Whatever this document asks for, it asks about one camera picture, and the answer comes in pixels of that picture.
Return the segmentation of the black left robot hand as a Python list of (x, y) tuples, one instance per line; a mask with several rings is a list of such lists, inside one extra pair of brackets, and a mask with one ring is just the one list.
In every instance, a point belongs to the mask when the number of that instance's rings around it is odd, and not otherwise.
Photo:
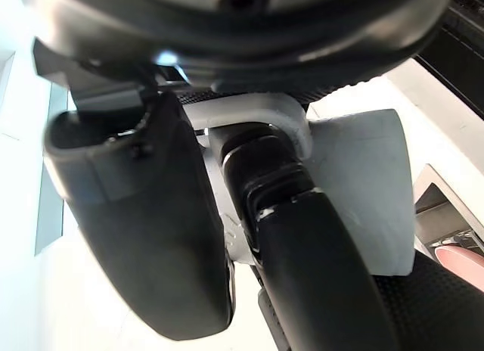
[(209, 131), (292, 350), (481, 350), (483, 294), (420, 252), (372, 275), (309, 160), (267, 124)]

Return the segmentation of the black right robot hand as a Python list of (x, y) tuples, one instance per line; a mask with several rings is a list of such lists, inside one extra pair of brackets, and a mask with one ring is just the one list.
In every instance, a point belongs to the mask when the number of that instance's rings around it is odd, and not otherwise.
[(451, 0), (22, 0), (39, 75), (76, 102), (45, 163), (113, 286), (157, 333), (224, 331), (233, 264), (188, 91), (340, 88), (414, 55)]

